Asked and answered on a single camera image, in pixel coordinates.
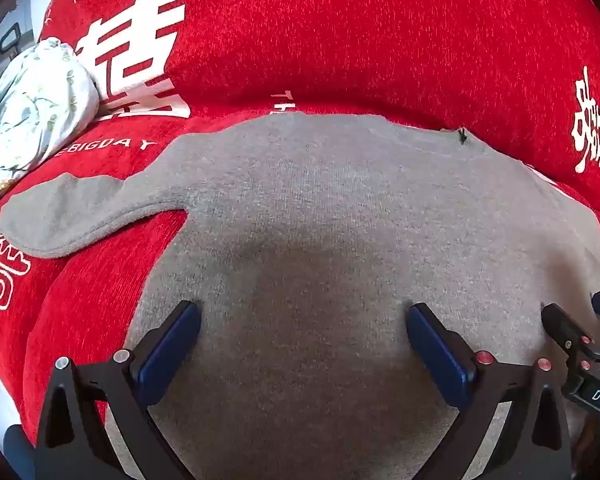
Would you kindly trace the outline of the red folded quilt roll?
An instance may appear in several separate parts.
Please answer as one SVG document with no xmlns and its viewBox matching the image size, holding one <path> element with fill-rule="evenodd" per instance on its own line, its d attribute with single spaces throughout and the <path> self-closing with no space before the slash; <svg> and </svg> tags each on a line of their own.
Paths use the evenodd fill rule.
<svg viewBox="0 0 600 480">
<path fill-rule="evenodd" d="M 600 211 L 591 0 L 52 0 L 106 114 L 369 112 L 466 127 Z"/>
</svg>

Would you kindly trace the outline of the light floral crumpled cloth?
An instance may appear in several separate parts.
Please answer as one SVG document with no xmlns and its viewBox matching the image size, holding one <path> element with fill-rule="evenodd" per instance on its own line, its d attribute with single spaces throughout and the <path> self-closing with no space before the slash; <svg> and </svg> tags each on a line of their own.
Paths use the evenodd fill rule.
<svg viewBox="0 0 600 480">
<path fill-rule="evenodd" d="M 99 95 L 73 48 L 47 38 L 18 54 L 0 76 L 0 198 L 79 136 Z"/>
</svg>

